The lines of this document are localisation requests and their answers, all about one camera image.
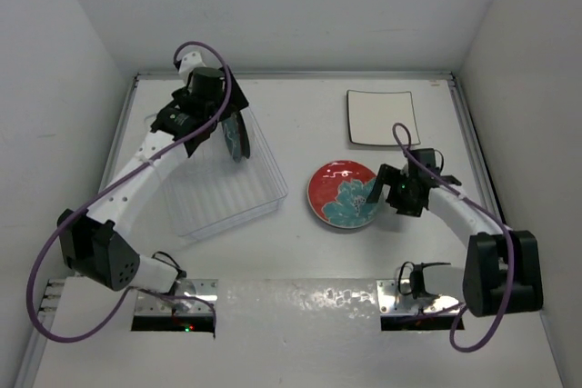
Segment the white square plate black rim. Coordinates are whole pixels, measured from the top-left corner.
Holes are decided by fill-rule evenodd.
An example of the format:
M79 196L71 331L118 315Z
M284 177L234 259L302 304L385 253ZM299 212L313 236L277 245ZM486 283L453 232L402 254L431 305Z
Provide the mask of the white square plate black rim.
M357 150L388 150L388 149L398 149L399 145L398 142L391 138L388 142L384 143L359 143L352 141L351 139L347 140L347 146L350 149L357 149Z

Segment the dark blue round plate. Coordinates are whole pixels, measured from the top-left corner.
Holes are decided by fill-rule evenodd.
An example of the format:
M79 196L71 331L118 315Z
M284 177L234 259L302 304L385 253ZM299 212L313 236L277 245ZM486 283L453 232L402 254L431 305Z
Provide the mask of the dark blue round plate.
M227 150L231 158L236 163L238 163L243 158L242 140L240 133L240 123L238 121L238 114L237 113L232 114L229 118L222 122L221 126Z

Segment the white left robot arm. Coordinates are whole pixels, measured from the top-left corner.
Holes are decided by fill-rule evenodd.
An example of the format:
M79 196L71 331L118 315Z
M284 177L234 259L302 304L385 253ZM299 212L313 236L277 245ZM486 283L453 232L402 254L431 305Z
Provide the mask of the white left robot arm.
M67 209L59 217L65 265L113 291L133 287L169 293L181 269L139 254L128 242L133 224L157 189L218 124L247 106L229 70L195 68L157 113L143 143L104 195L80 213Z

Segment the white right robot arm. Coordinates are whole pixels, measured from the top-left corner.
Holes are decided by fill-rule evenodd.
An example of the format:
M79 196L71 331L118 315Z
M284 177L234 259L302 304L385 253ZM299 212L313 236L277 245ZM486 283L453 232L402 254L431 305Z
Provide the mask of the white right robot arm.
M366 201L386 202L397 214L419 217L429 211L442 220L467 249L462 293L476 317L494 315L508 296L506 313L542 309L543 285L536 237L516 231L467 197L462 183L437 166L436 150L421 148L398 169L379 167Z

